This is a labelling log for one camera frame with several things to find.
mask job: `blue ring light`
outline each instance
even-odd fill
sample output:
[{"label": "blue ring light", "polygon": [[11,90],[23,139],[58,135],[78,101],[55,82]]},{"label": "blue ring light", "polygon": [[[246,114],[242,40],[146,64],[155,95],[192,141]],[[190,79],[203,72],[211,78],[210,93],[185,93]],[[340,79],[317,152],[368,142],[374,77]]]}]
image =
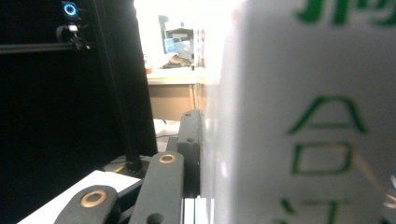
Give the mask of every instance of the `blue ring light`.
[{"label": "blue ring light", "polygon": [[64,13],[66,13],[69,16],[76,16],[77,9],[75,6],[73,6],[71,4],[66,4],[66,5],[64,5]]}]

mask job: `glowing blue light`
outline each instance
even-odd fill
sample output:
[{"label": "glowing blue light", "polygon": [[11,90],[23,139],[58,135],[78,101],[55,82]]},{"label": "glowing blue light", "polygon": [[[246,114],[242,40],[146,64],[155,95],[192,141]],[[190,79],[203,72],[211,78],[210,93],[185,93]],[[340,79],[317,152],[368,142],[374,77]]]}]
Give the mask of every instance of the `glowing blue light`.
[{"label": "glowing blue light", "polygon": [[77,14],[76,7],[71,4],[64,5],[64,12],[69,16],[76,16]]}]

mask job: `screw hole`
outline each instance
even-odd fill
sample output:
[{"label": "screw hole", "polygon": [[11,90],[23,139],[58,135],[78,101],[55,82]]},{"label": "screw hole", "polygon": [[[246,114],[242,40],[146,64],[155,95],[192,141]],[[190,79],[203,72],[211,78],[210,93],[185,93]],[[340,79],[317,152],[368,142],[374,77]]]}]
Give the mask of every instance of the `screw hole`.
[{"label": "screw hole", "polygon": [[163,215],[159,213],[154,213],[148,216],[147,219],[148,224],[161,224],[163,223]]}]

